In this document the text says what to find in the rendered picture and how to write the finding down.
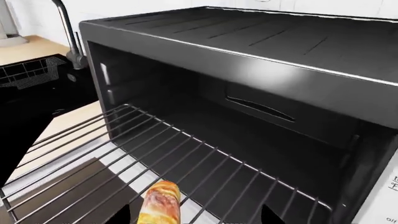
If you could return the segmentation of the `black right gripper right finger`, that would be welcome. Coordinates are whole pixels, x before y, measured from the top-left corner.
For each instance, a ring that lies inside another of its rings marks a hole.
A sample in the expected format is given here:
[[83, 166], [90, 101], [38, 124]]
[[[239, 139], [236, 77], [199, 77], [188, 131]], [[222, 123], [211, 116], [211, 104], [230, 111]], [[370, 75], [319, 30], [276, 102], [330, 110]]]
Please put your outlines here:
[[285, 224], [277, 214], [275, 214], [267, 205], [262, 205], [261, 210], [262, 224]]

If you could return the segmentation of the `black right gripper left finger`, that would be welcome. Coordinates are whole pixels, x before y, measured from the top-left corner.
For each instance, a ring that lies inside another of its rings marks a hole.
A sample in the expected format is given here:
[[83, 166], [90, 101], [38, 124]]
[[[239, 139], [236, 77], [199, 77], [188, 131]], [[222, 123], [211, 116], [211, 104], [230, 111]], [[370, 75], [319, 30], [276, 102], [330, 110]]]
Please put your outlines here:
[[117, 214], [115, 214], [115, 224], [130, 224], [131, 214], [129, 205], [123, 206]]

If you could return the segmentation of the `golden brown baguette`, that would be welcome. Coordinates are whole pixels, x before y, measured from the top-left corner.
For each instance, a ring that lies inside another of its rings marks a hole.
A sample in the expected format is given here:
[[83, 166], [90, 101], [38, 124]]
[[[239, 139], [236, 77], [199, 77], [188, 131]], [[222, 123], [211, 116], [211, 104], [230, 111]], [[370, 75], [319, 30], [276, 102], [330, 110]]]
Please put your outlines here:
[[180, 199], [177, 184], [156, 182], [145, 194], [136, 224], [181, 224]]

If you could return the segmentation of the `black toaster oven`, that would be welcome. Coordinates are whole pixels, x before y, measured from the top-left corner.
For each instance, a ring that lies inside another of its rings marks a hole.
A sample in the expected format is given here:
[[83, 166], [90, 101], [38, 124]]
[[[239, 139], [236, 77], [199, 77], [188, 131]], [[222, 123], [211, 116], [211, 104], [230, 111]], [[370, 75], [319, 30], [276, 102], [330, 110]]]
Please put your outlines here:
[[80, 22], [103, 111], [214, 105], [323, 143], [328, 224], [398, 224], [398, 19], [193, 7]]

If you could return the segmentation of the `black kitchen sink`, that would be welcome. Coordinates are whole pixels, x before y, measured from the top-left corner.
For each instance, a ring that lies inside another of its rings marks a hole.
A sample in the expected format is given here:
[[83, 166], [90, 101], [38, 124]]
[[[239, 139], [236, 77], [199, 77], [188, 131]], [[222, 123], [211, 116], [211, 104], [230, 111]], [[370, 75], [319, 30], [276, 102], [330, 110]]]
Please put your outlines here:
[[88, 67], [75, 70], [60, 54], [44, 57], [51, 56], [66, 61], [58, 67], [58, 80], [21, 90], [0, 88], [0, 188], [55, 117], [98, 99]]

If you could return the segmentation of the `grey metal faucet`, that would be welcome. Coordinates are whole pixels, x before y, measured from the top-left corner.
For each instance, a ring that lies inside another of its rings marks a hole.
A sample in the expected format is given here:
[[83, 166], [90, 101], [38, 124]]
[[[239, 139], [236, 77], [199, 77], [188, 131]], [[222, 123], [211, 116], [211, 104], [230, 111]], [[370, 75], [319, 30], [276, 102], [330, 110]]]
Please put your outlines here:
[[66, 54], [66, 58], [71, 61], [75, 70], [81, 70], [88, 66], [88, 61], [85, 55], [83, 55], [80, 41], [76, 41], [75, 33], [73, 32], [70, 18], [68, 16], [67, 9], [62, 0], [51, 0], [57, 7], [60, 14], [60, 18], [65, 30], [65, 34], [70, 47], [69, 52]]

